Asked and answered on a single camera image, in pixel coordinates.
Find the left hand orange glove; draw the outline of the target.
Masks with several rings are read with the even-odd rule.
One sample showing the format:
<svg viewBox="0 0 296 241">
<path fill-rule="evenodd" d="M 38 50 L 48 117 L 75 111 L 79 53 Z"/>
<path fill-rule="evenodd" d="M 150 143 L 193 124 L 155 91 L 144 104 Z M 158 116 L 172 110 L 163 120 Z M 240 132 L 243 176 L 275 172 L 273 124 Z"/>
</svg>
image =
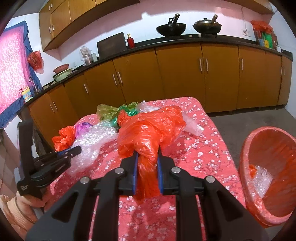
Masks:
<svg viewBox="0 0 296 241">
<path fill-rule="evenodd" d="M 49 187 L 41 199 L 31 195 L 20 196 L 19 192 L 13 198 L 1 194 L 1 210 L 13 229 L 25 239 L 27 232 L 39 220 L 33 209 L 44 208 L 47 211 L 52 205 L 52 197 Z"/>
</svg>

